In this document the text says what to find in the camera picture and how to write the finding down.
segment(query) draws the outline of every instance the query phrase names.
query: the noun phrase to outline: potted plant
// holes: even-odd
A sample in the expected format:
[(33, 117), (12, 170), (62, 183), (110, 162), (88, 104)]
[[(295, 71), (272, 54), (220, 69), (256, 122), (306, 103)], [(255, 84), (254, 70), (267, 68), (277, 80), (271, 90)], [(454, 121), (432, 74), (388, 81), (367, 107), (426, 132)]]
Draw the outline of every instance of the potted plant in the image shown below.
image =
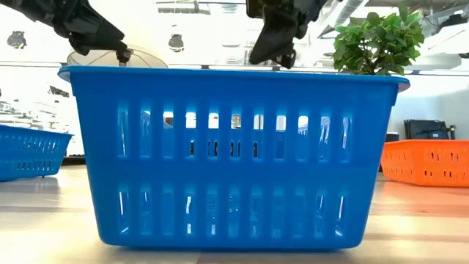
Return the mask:
[(349, 26), (336, 29), (334, 68), (354, 74), (404, 75), (404, 67), (420, 56), (416, 47), (425, 40), (420, 19), (418, 12), (409, 15), (405, 4), (399, 5), (398, 15), (382, 18), (371, 12), (366, 20), (351, 18)]

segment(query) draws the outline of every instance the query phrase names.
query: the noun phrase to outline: basket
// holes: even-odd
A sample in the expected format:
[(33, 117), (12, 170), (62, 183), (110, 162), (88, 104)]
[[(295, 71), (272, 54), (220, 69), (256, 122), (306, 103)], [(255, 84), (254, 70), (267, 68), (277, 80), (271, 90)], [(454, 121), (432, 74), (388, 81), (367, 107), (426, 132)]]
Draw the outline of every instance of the basket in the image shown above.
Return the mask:
[(386, 143), (384, 175), (419, 186), (469, 187), (469, 140), (404, 140)]
[(0, 125), (0, 181), (55, 175), (72, 135)]
[(385, 76), (130, 67), (59, 75), (77, 98), (101, 239), (201, 251), (357, 246), (391, 107), (409, 86)]

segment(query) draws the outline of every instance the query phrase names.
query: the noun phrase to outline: wooden floor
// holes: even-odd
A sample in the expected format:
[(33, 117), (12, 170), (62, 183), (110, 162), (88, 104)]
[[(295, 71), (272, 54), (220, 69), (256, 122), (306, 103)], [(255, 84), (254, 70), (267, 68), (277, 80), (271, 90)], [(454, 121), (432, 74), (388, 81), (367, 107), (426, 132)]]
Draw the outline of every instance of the wooden floor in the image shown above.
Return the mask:
[(469, 188), (422, 188), (379, 177), (363, 243), (320, 254), (135, 251), (97, 236), (84, 166), (0, 183), (0, 263), (469, 263)]

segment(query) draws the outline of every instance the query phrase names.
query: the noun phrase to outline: orange basket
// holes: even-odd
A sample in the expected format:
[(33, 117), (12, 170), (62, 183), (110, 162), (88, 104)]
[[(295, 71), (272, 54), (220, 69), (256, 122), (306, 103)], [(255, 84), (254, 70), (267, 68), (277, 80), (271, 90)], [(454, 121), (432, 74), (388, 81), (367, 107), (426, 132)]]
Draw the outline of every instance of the orange basket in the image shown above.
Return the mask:
[(385, 177), (419, 186), (469, 187), (469, 140), (403, 140), (386, 143)]

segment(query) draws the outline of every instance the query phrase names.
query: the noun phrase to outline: blue plastic basket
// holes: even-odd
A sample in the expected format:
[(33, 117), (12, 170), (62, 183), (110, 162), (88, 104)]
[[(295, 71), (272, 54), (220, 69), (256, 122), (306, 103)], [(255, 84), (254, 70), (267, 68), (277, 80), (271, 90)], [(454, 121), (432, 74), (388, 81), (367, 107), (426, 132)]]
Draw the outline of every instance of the blue plastic basket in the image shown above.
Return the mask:
[(55, 175), (72, 135), (0, 125), (0, 181)]
[(101, 239), (202, 251), (357, 246), (391, 107), (409, 87), (396, 77), (254, 71), (74, 66), (59, 75), (78, 101)]

